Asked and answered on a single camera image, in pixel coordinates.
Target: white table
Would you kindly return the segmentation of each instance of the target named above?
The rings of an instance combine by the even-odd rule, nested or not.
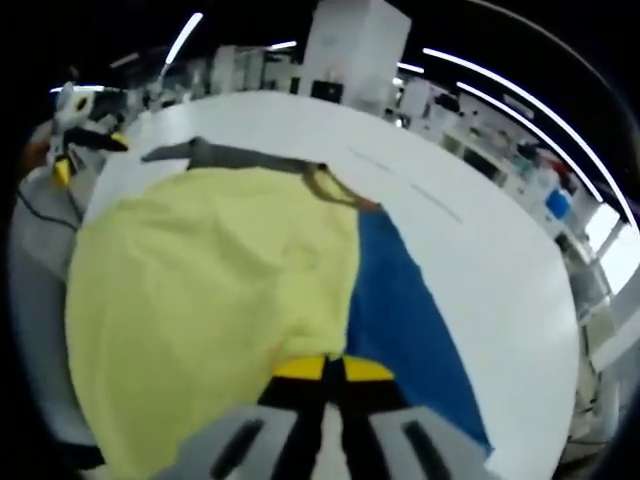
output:
[[[200,135],[215,143],[326,162],[381,201],[424,272],[473,384],[506,479],[547,480],[569,432],[578,326],[558,248],[473,168],[419,136],[348,108],[274,92],[238,93],[145,115],[132,149],[98,181],[90,216],[184,162],[140,155]]]

